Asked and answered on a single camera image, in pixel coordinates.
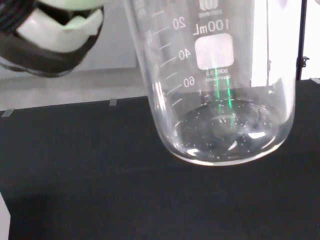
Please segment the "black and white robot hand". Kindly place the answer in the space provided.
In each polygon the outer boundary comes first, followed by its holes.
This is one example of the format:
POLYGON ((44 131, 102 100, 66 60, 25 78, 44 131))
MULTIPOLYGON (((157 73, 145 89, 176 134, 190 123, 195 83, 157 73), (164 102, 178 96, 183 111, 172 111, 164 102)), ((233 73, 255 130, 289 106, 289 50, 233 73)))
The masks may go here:
POLYGON ((2 0, 0 65, 56 78, 82 63, 104 23, 105 0, 2 0))

